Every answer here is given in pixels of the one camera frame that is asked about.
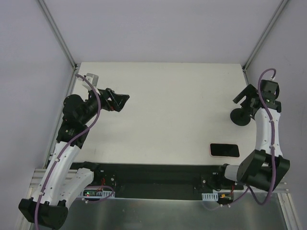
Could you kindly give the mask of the black phone stand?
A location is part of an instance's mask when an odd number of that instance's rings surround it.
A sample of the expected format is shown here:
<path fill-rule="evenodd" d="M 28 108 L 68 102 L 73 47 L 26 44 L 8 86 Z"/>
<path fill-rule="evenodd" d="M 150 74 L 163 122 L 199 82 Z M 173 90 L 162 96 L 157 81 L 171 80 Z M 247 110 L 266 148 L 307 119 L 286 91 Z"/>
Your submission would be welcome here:
<path fill-rule="evenodd" d="M 250 116 L 242 108 L 236 108 L 230 113 L 231 121 L 237 126 L 246 126 L 250 123 Z"/>

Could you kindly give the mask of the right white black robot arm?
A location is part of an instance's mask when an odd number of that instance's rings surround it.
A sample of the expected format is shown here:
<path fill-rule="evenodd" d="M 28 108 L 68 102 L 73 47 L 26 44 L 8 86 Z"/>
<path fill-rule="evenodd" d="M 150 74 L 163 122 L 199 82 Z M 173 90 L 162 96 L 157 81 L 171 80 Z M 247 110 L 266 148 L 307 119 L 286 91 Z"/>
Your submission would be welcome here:
<path fill-rule="evenodd" d="M 239 164 L 224 164 L 216 176 L 216 184 L 227 189 L 233 182 L 246 184 L 263 191 L 274 190 L 290 168 L 279 145 L 278 125 L 281 102 L 277 101 L 280 88 L 271 80 L 261 80 L 255 88 L 248 85 L 233 101 L 241 107 L 230 113 L 231 121 L 246 126 L 256 123 L 255 149 Z"/>

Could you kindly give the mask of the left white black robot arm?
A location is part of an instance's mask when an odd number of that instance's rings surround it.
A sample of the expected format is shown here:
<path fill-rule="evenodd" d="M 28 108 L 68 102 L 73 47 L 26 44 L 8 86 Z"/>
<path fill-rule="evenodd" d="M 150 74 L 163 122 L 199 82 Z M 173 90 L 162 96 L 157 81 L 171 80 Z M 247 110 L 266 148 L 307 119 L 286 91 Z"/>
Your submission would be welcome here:
<path fill-rule="evenodd" d="M 130 97 L 116 94 L 110 88 L 90 90 L 88 96 L 86 100 L 77 94 L 65 98 L 52 159 L 36 191 L 19 203 L 22 215 L 37 227 L 60 229 L 70 206 L 86 186 L 101 182 L 101 174 L 91 168 L 78 169 L 68 183 L 65 179 L 91 128 L 87 123 L 91 119 L 97 121 L 101 110 L 120 112 Z"/>

